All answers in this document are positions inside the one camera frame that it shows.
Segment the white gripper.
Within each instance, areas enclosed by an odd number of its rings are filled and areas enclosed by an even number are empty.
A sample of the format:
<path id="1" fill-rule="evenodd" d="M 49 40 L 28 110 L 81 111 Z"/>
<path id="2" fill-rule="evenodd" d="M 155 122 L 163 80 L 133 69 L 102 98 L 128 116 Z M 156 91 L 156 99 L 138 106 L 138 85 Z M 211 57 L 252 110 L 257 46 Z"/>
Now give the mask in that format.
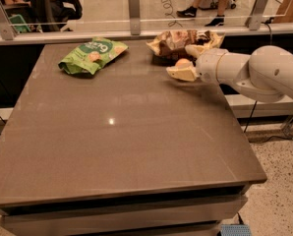
<path id="1" fill-rule="evenodd" d="M 194 82 L 198 76 L 205 83 L 217 84 L 217 66 L 221 58 L 227 53 L 226 49 L 213 48 L 190 44 L 185 47 L 186 52 L 197 58 L 196 70 L 193 66 L 173 66 L 166 69 L 168 75 L 176 80 Z"/>

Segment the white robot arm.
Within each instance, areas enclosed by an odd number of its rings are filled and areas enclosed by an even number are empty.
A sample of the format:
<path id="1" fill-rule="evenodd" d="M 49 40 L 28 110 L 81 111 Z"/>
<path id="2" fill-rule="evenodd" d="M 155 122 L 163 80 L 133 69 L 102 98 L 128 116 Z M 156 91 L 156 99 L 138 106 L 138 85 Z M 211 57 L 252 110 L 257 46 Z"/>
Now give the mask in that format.
<path id="1" fill-rule="evenodd" d="M 240 94 L 260 102 L 276 102 L 285 95 L 293 99 L 293 54 L 266 45 L 252 54 L 212 48 L 200 54 L 194 46 L 186 47 L 196 58 L 166 69 L 171 78 L 194 82 L 228 85 Z"/>

